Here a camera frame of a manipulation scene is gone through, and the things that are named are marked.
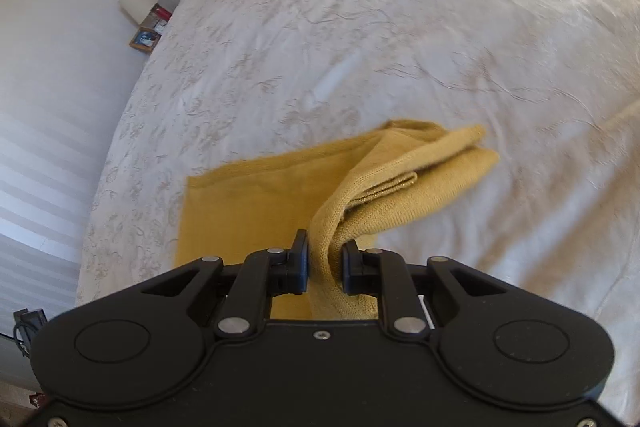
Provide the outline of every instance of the cable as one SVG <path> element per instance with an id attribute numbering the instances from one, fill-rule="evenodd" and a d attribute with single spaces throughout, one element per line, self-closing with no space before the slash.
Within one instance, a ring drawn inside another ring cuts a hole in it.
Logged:
<path id="1" fill-rule="evenodd" d="M 22 353 L 22 355 L 24 357 L 29 358 L 29 350 L 27 349 L 26 344 L 24 343 L 24 340 L 20 340 L 18 338 L 18 328 L 27 328 L 31 331 L 33 331 L 34 333 L 38 333 L 38 330 L 36 329 L 36 327 L 33 324 L 29 324 L 28 322 L 17 322 L 15 323 L 14 326 L 14 336 L 12 338 L 12 340 L 14 341 L 15 345 L 18 347 L 18 349 L 20 349 L 20 352 Z"/>

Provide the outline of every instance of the fabric fold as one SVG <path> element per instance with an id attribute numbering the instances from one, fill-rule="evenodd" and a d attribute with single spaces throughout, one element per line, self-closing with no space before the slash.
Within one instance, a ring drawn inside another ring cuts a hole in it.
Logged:
<path id="1" fill-rule="evenodd" d="M 216 254 L 242 263 L 255 250 L 286 248 L 308 229 L 304 296 L 273 301 L 272 316 L 375 317 L 369 296 L 340 287 L 340 249 L 442 208 L 479 181 L 497 153 L 477 147 L 482 126 L 446 131 L 431 122 L 390 121 L 350 139 L 238 162 L 188 179 L 176 264 Z"/>

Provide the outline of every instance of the bed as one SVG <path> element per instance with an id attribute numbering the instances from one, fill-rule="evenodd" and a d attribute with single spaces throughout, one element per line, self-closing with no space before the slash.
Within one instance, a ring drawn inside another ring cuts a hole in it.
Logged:
<path id="1" fill-rule="evenodd" d="M 379 245 L 596 318 L 604 404 L 638 421 L 639 28 L 640 0 L 183 0 L 114 135 L 78 303 L 172 267 L 188 175 L 390 118 L 482 123 L 497 168 Z"/>

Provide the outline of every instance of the lamp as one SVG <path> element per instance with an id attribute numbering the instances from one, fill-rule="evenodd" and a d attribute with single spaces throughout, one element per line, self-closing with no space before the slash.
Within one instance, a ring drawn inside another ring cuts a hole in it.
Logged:
<path id="1" fill-rule="evenodd" d="M 142 24 L 156 4 L 158 0 L 120 0 L 122 9 L 138 24 Z"/>

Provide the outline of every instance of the picture frame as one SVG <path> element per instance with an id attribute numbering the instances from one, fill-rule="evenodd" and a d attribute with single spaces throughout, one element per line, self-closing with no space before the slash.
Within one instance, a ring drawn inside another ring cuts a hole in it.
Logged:
<path id="1" fill-rule="evenodd" d="M 129 46 L 141 52 L 151 53 L 158 45 L 160 37 L 158 32 L 141 27 L 131 39 Z"/>

